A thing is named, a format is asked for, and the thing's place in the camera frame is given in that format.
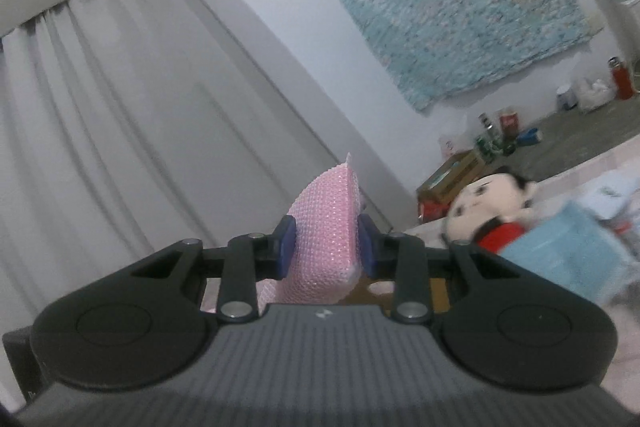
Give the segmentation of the pink knitted sponge cloth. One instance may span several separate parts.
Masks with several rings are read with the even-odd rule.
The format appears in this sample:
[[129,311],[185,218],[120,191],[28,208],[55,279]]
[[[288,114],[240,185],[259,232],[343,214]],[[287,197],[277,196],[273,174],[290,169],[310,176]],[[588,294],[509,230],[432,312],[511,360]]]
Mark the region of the pink knitted sponge cloth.
[[356,287],[361,275],[358,176],[347,158],[311,181],[288,215],[296,222],[295,249],[288,275],[257,284],[258,310],[269,305],[335,305]]

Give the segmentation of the light blue towel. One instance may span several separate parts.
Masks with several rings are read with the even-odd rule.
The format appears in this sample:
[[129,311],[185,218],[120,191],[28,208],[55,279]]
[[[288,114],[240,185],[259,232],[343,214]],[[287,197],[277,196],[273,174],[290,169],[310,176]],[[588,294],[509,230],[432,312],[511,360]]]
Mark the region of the light blue towel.
[[639,282],[639,261],[574,202],[506,246],[500,257],[599,306]]

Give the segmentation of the small brown cardboard box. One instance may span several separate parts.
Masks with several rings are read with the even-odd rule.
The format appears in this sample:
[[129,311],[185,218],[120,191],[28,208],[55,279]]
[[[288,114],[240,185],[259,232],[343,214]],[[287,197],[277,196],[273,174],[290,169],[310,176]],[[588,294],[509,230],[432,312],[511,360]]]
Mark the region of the small brown cardboard box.
[[484,160],[475,150],[449,157],[416,190],[419,221],[425,223],[445,217],[459,193],[480,177],[484,167]]

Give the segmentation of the plush doll red bib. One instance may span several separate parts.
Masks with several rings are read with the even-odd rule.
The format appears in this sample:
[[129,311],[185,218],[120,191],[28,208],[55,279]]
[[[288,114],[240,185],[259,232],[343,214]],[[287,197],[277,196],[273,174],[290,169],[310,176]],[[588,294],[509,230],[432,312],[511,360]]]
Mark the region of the plush doll red bib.
[[467,185],[452,202],[442,235],[500,255],[532,226],[538,184],[501,167]]

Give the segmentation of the white window curtain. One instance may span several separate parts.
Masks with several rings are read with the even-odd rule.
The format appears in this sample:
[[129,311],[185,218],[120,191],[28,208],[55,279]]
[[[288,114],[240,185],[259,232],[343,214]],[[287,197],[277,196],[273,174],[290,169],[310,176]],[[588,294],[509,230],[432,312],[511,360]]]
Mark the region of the white window curtain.
[[334,164],[201,0],[66,0],[1,39],[1,327],[179,239],[270,231]]

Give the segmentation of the checked bed sheet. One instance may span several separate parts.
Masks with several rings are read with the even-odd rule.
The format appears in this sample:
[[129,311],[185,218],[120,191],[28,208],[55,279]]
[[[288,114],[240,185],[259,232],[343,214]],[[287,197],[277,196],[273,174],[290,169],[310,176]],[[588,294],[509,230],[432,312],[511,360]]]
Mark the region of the checked bed sheet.
[[537,185],[530,229],[503,249],[520,267],[601,307],[617,331],[603,386],[639,410],[639,141]]

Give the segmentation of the white plastic bag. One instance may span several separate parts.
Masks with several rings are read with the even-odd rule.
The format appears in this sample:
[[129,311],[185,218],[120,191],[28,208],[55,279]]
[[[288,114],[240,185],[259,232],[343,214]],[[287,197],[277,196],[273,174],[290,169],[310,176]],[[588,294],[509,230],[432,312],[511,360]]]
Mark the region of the white plastic bag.
[[591,113],[594,110],[612,102],[615,98],[615,90],[604,80],[591,81],[587,78],[575,80],[573,89],[576,94],[578,108],[582,113]]

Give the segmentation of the red thermos bottle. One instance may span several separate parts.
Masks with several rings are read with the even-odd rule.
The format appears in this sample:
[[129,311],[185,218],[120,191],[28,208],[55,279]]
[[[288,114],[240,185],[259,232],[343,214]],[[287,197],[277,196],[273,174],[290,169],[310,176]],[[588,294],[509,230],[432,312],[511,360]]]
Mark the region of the red thermos bottle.
[[613,56],[608,60],[608,69],[617,88],[617,98],[622,101],[633,98],[636,91],[625,63],[619,57]]

